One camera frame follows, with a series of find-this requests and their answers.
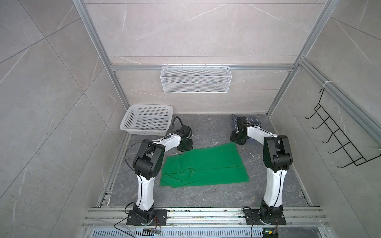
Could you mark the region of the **green tank top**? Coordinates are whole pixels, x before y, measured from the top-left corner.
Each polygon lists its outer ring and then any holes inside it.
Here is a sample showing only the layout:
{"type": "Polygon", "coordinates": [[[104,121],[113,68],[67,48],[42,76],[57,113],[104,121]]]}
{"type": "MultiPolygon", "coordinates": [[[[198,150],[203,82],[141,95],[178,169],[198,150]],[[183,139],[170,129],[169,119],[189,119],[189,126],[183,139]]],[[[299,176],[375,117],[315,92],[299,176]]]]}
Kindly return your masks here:
{"type": "Polygon", "coordinates": [[[160,186],[180,188],[248,181],[237,146],[230,142],[169,156],[161,170],[160,186]]]}

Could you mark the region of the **blue-grey tank top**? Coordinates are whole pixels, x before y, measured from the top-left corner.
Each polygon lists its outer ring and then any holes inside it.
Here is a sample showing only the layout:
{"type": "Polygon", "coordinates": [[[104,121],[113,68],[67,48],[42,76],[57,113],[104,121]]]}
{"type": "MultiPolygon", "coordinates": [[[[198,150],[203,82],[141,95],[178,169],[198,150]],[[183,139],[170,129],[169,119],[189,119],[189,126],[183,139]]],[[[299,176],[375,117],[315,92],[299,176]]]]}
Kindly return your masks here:
{"type": "MultiPolygon", "coordinates": [[[[237,128],[236,120],[238,117],[236,115],[230,115],[230,118],[232,120],[232,123],[231,123],[232,127],[237,128]]],[[[252,117],[245,116],[245,118],[246,118],[248,124],[259,126],[259,127],[262,126],[261,122],[254,116],[252,116],[252,117]]]]}

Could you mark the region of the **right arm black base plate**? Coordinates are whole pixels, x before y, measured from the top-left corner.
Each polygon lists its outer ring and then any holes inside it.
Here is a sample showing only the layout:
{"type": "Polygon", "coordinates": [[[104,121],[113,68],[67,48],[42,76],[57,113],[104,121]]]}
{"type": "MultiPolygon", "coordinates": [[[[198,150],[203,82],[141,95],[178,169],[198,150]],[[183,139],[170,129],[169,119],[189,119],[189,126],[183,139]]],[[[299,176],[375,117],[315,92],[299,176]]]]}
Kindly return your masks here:
{"type": "Polygon", "coordinates": [[[247,225],[286,225],[283,208],[243,209],[247,225]]]}

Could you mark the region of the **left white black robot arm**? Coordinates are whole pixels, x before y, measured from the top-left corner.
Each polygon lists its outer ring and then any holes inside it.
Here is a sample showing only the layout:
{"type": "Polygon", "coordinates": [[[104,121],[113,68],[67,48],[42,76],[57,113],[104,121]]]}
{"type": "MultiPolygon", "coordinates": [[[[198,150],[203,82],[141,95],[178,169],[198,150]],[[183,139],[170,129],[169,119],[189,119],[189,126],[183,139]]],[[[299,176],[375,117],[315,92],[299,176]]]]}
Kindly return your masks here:
{"type": "Polygon", "coordinates": [[[133,206],[134,213],[149,223],[154,217],[153,189],[155,177],[159,174],[164,155],[176,148],[180,152],[193,149],[192,129],[182,125],[179,130],[156,140],[144,140],[133,161],[133,169],[138,179],[138,199],[133,206]]]}

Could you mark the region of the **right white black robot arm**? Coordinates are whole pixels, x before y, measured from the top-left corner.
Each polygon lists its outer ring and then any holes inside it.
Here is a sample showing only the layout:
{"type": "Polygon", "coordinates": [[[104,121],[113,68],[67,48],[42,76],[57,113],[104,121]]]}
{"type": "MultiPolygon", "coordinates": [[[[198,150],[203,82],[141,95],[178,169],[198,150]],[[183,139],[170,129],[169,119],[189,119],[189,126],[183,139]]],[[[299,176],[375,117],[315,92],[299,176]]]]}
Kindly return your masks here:
{"type": "Polygon", "coordinates": [[[261,222],[270,224],[283,216],[283,187],[287,171],[293,163],[288,137],[276,135],[261,128],[260,124],[248,122],[246,117],[231,115],[235,130],[230,141],[244,145],[254,139],[263,145],[263,163],[267,168],[267,186],[262,199],[259,217],[261,222]]]}

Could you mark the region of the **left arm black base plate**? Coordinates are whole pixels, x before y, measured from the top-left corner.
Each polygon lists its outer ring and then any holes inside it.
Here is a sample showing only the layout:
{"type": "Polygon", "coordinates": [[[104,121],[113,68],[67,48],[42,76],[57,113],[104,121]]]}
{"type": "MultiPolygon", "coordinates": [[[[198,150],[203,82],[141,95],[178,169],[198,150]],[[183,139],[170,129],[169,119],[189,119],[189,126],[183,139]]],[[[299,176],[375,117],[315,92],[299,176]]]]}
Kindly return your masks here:
{"type": "Polygon", "coordinates": [[[130,210],[127,217],[127,225],[166,225],[168,210],[166,209],[154,209],[149,211],[137,211],[130,210]]]}

